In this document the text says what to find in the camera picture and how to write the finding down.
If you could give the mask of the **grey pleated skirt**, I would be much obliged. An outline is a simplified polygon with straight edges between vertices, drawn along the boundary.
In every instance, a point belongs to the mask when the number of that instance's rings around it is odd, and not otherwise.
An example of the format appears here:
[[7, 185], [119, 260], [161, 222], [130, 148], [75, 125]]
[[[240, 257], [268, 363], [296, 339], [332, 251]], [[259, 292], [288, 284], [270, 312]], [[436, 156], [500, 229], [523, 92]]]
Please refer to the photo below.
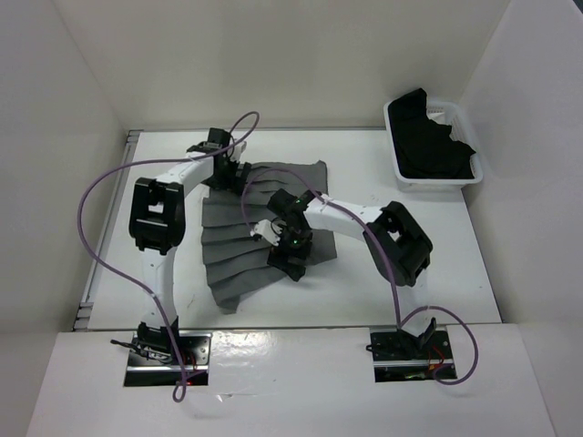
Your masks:
[[268, 265], [270, 244], [251, 236], [249, 225], [274, 215], [267, 209], [271, 196], [280, 188], [300, 196], [305, 179], [316, 190], [328, 192], [328, 168], [319, 160], [312, 164], [260, 162], [252, 164], [253, 181], [240, 206], [240, 196], [212, 188], [202, 204], [202, 260], [211, 295], [219, 309], [234, 313], [240, 299], [265, 288], [286, 274]]

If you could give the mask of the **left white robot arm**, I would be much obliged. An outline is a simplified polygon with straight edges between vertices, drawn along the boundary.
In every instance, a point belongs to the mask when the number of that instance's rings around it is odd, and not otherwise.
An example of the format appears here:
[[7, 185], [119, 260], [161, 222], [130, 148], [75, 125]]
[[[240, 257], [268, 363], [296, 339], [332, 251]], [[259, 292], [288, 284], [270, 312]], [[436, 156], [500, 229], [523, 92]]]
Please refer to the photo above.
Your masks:
[[200, 185], [240, 194], [251, 171], [240, 163], [246, 146], [244, 139], [212, 128], [174, 167], [135, 182], [128, 231], [141, 254], [142, 282], [153, 300], [138, 325], [137, 346], [160, 363], [175, 361], [181, 352], [173, 284], [176, 253], [186, 234], [186, 198]]

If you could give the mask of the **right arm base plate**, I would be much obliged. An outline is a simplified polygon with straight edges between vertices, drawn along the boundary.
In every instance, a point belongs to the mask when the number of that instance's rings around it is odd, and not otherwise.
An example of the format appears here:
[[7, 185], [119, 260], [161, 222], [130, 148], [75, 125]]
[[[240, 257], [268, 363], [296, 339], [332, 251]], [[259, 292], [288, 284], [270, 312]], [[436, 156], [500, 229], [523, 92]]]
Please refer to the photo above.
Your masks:
[[431, 381], [436, 375], [455, 381], [457, 373], [446, 330], [435, 330], [419, 342], [397, 329], [371, 330], [365, 349], [373, 359], [376, 382]]

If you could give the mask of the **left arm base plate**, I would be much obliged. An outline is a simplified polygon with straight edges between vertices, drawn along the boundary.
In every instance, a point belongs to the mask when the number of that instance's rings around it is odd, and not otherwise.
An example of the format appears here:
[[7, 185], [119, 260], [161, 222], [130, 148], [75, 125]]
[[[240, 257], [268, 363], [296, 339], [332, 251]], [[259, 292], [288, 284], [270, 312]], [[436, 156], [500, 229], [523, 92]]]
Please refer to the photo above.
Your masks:
[[[174, 386], [181, 382], [179, 359], [173, 351], [140, 345], [137, 334], [131, 341], [111, 340], [110, 343], [128, 351], [125, 387]], [[189, 387], [209, 384], [210, 345], [210, 333], [187, 333], [179, 337]]]

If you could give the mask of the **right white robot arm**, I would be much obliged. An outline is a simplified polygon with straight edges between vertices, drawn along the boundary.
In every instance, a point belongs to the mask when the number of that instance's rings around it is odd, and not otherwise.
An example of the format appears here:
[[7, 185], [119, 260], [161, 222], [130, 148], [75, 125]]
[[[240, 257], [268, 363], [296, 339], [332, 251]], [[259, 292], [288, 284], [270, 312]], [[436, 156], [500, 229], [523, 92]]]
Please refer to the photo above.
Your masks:
[[370, 207], [336, 201], [310, 190], [295, 197], [278, 190], [268, 202], [275, 220], [254, 225], [252, 236], [270, 243], [267, 263], [299, 281], [312, 254], [313, 235], [327, 231], [363, 242], [377, 271], [393, 295], [397, 347], [418, 358], [431, 346], [436, 321], [423, 318], [408, 328], [401, 310], [416, 305], [424, 294], [433, 243], [406, 207], [396, 201]]

